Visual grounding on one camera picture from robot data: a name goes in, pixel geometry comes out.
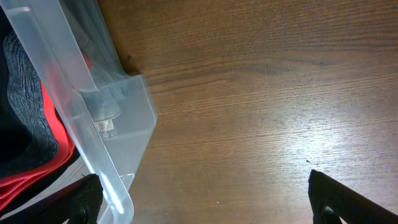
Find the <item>clear plastic container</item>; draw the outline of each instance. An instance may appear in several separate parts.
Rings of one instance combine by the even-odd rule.
[[[0,0],[108,204],[99,223],[130,223],[127,189],[157,115],[142,75],[126,75],[96,0]]]

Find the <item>wooden table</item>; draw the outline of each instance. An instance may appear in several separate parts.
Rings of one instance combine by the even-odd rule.
[[[311,169],[398,213],[396,1],[99,1],[159,115],[133,223],[312,223]]]

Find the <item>wooden surface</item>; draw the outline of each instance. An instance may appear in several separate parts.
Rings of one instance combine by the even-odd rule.
[[[311,169],[398,213],[397,1],[99,3],[159,115],[133,223],[311,223]]]

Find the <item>plastic bin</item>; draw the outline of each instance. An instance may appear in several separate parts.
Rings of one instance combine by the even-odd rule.
[[[96,0],[0,0],[108,204],[100,223],[130,223],[127,189],[157,115],[142,75],[126,75]]]

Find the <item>black fabric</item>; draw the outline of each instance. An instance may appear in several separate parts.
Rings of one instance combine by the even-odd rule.
[[[2,224],[94,224],[103,194],[100,179],[90,174],[36,204],[1,221]]]
[[[12,31],[12,27],[0,7],[0,43]],[[0,142],[4,146],[0,149],[1,164],[10,161],[21,154],[30,144],[30,132],[19,121],[7,99],[8,67],[0,44]]]
[[[28,202],[30,199],[34,198],[36,195],[41,193],[43,190],[45,190],[47,187],[49,187],[54,181],[56,181],[65,171],[66,169],[72,165],[78,158],[80,157],[80,154],[75,148],[73,150],[73,154],[71,158],[64,163],[61,167],[58,169],[54,170],[53,172],[49,173],[45,177],[39,179],[38,181],[34,182],[31,186],[23,190],[21,193],[19,193],[10,203],[7,204],[1,211],[0,211],[0,217],[3,215],[13,211],[14,209],[19,208],[21,205],[25,204]]]

